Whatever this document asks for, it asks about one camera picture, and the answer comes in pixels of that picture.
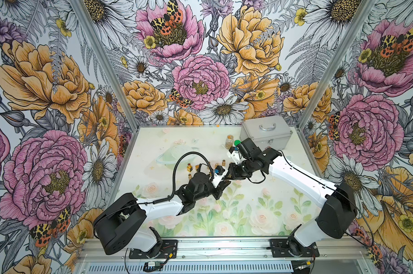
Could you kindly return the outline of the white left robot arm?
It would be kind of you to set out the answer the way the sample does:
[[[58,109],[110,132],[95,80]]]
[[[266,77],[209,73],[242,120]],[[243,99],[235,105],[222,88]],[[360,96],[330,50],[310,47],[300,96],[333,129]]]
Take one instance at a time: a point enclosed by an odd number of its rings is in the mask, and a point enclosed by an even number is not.
[[[95,219],[94,234],[106,255],[131,248],[147,252],[153,258],[159,253],[163,241],[153,227],[144,228],[143,224],[163,217],[183,215],[192,210],[198,200],[209,196],[219,200],[230,184],[231,181],[225,180],[222,175],[217,174],[212,179],[203,172],[197,172],[189,183],[175,191],[170,200],[138,199],[126,193]]]

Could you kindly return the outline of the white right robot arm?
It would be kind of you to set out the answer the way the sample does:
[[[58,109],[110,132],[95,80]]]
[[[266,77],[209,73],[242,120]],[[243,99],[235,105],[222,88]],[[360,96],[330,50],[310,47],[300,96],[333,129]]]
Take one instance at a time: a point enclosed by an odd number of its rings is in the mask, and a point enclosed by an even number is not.
[[[317,177],[288,161],[282,151],[258,147],[244,148],[242,144],[229,149],[232,159],[226,178],[251,179],[256,171],[283,180],[304,194],[320,208],[318,216],[293,229],[276,249],[292,257],[301,257],[314,243],[343,237],[357,215],[354,195],[348,185],[337,185]]]

